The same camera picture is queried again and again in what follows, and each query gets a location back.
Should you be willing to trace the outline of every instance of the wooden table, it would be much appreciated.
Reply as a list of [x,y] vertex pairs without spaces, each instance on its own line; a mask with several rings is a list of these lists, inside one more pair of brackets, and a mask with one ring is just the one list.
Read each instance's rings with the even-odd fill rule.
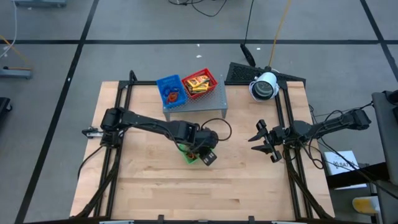
[[[117,82],[104,82],[99,93],[93,126],[99,127],[107,108],[114,106]],[[311,123],[305,89],[301,82],[290,82],[289,95],[294,118]],[[262,141],[248,142],[256,123],[264,119],[270,129],[279,125],[275,100],[254,101],[247,86],[226,86],[228,114],[233,129],[228,141],[219,142],[218,159],[209,167],[196,162],[188,165],[173,142],[164,136],[131,128],[124,138],[112,219],[156,220],[294,220],[285,161],[272,163],[269,156],[251,150]],[[280,91],[285,121],[288,121],[283,93]],[[156,86],[133,86],[130,110],[164,120],[162,102]],[[193,123],[220,117],[218,111],[175,113],[171,120]],[[228,135],[221,121],[209,123],[220,138]],[[100,139],[90,139],[85,157],[98,148]],[[313,151],[314,157],[319,154]],[[323,170],[318,170],[302,151],[308,189],[318,203],[334,216]],[[104,150],[90,159],[81,171],[71,215],[87,204],[98,188]],[[305,217],[302,195],[300,208]],[[106,208],[104,194],[101,214]]]

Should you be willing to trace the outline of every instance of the white camera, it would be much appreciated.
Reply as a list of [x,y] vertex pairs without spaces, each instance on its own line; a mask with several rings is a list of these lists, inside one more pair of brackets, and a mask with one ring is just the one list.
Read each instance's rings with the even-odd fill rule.
[[279,92],[276,76],[272,72],[266,72],[260,77],[254,77],[254,81],[249,84],[249,91],[256,101],[272,99]]

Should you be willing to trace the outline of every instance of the gray floor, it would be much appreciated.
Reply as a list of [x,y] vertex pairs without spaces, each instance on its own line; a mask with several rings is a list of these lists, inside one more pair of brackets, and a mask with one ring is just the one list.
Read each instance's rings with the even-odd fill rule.
[[[78,40],[92,2],[69,0],[63,9],[20,7],[18,38]],[[212,13],[222,2],[208,0],[197,7]],[[398,2],[367,2],[384,38],[398,39]],[[250,3],[230,0],[218,16],[207,18],[190,6],[173,6],[167,0],[99,0],[87,39],[243,39]],[[273,39],[285,4],[279,0],[255,1],[248,37]],[[0,2],[0,34],[7,39],[13,36],[12,12],[9,1]],[[280,38],[375,40],[376,36],[359,1],[304,0],[293,1]],[[10,97],[14,105],[0,130],[2,223],[15,220],[77,46],[16,47],[32,61],[34,77],[0,80],[0,96]],[[264,67],[271,45],[248,47],[257,66]],[[389,45],[389,49],[397,58],[398,45]],[[25,221],[69,216],[86,145],[81,130],[91,124],[101,82],[126,79],[130,69],[139,80],[185,76],[204,67],[216,76],[226,75],[230,62],[247,64],[238,44],[84,45]],[[0,60],[0,66],[5,65],[23,63],[9,52]],[[371,93],[397,89],[380,45],[277,45],[272,66],[307,79],[307,96],[315,114],[365,105],[371,101]],[[384,155],[374,111],[366,111],[373,121],[368,130],[341,131],[326,140],[337,150],[353,150],[361,163],[375,164],[382,162]]]

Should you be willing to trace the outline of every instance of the yellow cable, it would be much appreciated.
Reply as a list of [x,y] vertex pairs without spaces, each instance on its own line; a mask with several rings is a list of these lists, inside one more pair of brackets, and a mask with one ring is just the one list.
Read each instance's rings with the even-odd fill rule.
[[274,56],[274,48],[276,44],[276,40],[278,39],[279,31],[280,28],[282,28],[282,24],[284,23],[287,11],[289,10],[290,4],[292,3],[292,0],[287,0],[287,5],[285,7],[284,15],[282,16],[282,19],[280,20],[278,30],[276,31],[275,39],[274,39],[274,44],[272,45],[272,50],[271,50],[271,57],[269,58],[269,63],[268,66],[271,66],[272,63],[272,57]]
[[11,47],[11,49],[12,49],[12,50],[25,62],[26,65],[29,65],[29,66],[33,67],[32,64],[29,62],[29,60],[28,60],[23,54],[21,54],[14,46],[12,46],[12,45],[7,41],[7,39],[5,39],[2,35],[0,35],[0,38],[2,38],[2,40],[5,41],[5,43],[6,43],[8,46]]

